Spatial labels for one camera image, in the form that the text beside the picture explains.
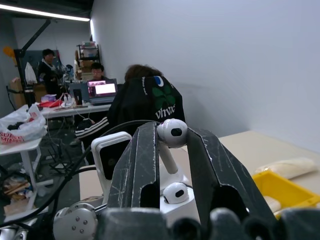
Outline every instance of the ceiling light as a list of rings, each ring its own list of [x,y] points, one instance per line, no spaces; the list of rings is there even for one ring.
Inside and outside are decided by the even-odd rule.
[[[49,13],[49,12],[45,12],[45,11],[36,11],[36,10],[31,10],[31,9],[26,9],[26,8],[21,8],[21,7],[15,7],[15,6],[7,6],[7,5],[2,5],[2,4],[0,4],[0,9],[20,12],[20,13],[26,13],[26,14],[41,15],[41,16],[46,16],[46,17],[58,18],[58,19],[69,19],[69,20],[84,21],[84,22],[89,22],[90,21],[89,18],[84,18],[84,17],[76,17],[76,16],[67,16],[67,15],[61,15],[61,14],[54,14],[54,13]]]

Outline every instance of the yellow container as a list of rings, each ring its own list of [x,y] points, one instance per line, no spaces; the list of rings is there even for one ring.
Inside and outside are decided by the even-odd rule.
[[[320,202],[317,195],[272,171],[264,171],[252,176],[263,196],[269,196],[281,203],[285,208],[312,208]]]

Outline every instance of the striped sleeve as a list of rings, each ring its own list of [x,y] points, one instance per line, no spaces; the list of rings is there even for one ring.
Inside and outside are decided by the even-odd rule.
[[[108,125],[109,125],[108,118],[104,117],[103,119],[101,119],[101,121],[99,121],[89,127],[86,127],[83,129],[77,128],[75,131],[75,136],[78,139],[82,139],[82,138],[88,137],[88,136],[100,131],[101,129],[105,128]]]

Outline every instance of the table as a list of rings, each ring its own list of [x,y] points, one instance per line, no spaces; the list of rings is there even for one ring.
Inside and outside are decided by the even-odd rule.
[[[30,199],[28,201],[28,205],[26,207],[27,211],[21,212],[18,214],[14,214],[11,216],[7,216],[4,219],[4,222],[19,219],[19,218],[27,216],[31,212],[35,211],[36,209],[33,209],[33,206],[34,206],[34,203],[35,203],[35,200],[37,197],[38,187],[52,185],[54,183],[53,179],[50,179],[47,181],[42,181],[42,182],[36,182],[35,171],[37,170],[37,166],[38,166],[38,163],[39,163],[39,160],[41,157],[41,151],[40,151],[40,147],[39,147],[41,140],[42,140],[42,138],[32,140],[32,141],[26,141],[26,142],[22,142],[22,143],[18,143],[18,144],[10,144],[10,145],[1,145],[0,144],[0,156],[20,153],[21,158],[22,158],[23,167],[24,167],[26,173],[28,173],[30,176],[31,185],[33,188],[33,194],[30,197]],[[32,165],[32,160],[30,159],[29,152],[33,151],[33,150],[36,150],[37,156],[36,156],[35,161]]]
[[[108,111],[111,104],[105,105],[97,105],[94,106],[91,103],[85,103],[83,106],[87,107],[78,107],[78,108],[66,108],[63,110],[56,111],[61,107],[44,107],[41,111],[41,114],[44,116],[45,119],[53,119],[53,118],[60,118],[60,117],[70,117],[75,116],[78,114],[88,114],[88,113],[98,113],[98,112],[105,112]],[[23,105],[20,109],[27,110],[28,105]]]
[[[254,174],[256,168],[275,161],[297,157],[306,157],[320,164],[320,154],[290,143],[268,137],[255,131],[246,131],[219,138],[222,144]],[[188,149],[170,149],[177,164],[183,169],[188,179],[191,179]],[[83,172],[79,175],[80,197],[100,196],[102,189],[95,170]],[[292,179],[298,185],[320,194],[320,172],[312,172]]]

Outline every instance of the laptop screen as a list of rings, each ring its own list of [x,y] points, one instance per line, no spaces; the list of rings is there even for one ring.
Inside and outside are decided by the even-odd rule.
[[[106,80],[88,81],[87,83],[90,98],[112,97],[117,93],[115,83],[110,83]]]

